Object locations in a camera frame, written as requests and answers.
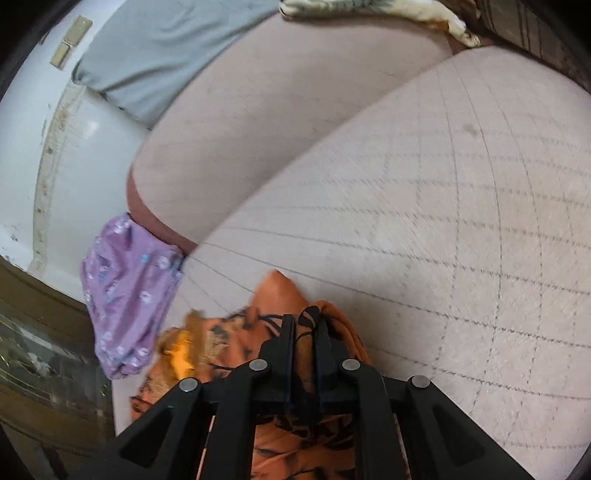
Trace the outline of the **grey pillow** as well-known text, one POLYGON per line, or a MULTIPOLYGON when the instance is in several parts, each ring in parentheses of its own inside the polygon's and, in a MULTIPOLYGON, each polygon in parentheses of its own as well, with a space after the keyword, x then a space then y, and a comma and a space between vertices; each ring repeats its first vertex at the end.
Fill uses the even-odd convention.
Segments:
POLYGON ((209 63, 276 12, 276 1, 126 1, 72 82, 151 128, 209 63))

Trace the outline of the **cream patterned crumpled cloth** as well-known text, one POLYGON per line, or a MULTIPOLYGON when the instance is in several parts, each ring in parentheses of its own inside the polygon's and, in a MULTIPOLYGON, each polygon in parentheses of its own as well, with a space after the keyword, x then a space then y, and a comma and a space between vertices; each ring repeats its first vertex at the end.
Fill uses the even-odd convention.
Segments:
POLYGON ((478 35, 440 1, 308 1, 279 2, 279 11, 290 20, 337 18, 345 16, 381 16, 409 20, 449 34, 467 48, 482 45, 478 35))

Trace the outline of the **beige quilted mattress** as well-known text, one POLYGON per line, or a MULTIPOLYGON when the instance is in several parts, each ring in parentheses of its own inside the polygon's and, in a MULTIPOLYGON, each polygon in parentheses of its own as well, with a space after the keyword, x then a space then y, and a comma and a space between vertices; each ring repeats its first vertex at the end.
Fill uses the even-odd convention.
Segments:
POLYGON ((345 317, 384 374, 425 375, 533 477, 590 446, 590 96, 514 51, 457 54, 290 159, 245 196, 235 157, 177 139, 132 173, 194 252, 165 323, 213 379, 280 315, 345 317))

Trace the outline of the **beige bolster pillow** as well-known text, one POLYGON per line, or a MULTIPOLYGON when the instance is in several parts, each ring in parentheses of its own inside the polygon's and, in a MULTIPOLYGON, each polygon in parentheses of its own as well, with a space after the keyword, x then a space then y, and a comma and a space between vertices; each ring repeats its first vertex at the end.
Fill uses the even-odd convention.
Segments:
POLYGON ((407 20, 270 17, 152 128, 127 178, 131 218, 192 251, 291 160, 451 54, 445 34, 407 20))

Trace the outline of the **wall switch plate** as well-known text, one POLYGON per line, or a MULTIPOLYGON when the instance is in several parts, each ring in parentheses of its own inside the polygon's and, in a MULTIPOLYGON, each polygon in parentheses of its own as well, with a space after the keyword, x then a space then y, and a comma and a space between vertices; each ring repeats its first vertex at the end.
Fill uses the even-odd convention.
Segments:
POLYGON ((90 19, 78 16, 61 39, 59 46, 50 59, 50 65, 61 70, 72 50, 80 44, 92 25, 93 22, 90 19))

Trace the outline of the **dark wooden glass cabinet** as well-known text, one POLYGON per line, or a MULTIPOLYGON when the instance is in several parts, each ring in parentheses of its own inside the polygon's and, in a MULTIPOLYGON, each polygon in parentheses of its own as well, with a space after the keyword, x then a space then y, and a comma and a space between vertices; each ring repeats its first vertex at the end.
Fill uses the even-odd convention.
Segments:
POLYGON ((66 479, 114 436, 85 307, 1 262, 1 476, 66 479))

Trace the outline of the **striped patterned blanket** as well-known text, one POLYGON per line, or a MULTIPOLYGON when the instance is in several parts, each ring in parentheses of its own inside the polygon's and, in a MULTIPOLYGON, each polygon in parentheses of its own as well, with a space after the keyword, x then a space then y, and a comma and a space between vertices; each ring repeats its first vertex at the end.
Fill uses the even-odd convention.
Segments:
POLYGON ((590 92, 590 50, 544 1, 476 1, 484 27, 590 92))

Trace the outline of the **purple floral garment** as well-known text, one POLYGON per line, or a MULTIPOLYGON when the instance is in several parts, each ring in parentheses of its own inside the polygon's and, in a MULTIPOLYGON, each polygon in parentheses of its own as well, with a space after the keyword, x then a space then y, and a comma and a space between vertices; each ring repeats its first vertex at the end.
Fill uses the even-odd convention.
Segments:
POLYGON ((80 264, 94 353, 105 376, 139 373, 151 361, 156 337, 182 278, 183 252, 134 222, 109 220, 80 264))

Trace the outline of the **orange black floral garment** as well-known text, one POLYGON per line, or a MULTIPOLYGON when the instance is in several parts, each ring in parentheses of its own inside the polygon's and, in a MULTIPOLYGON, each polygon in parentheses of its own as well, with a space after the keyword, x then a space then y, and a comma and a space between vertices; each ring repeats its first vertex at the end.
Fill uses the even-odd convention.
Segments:
POLYGON ((235 316, 189 319, 119 456, 134 479, 405 479, 387 381, 334 305, 280 273, 235 316))

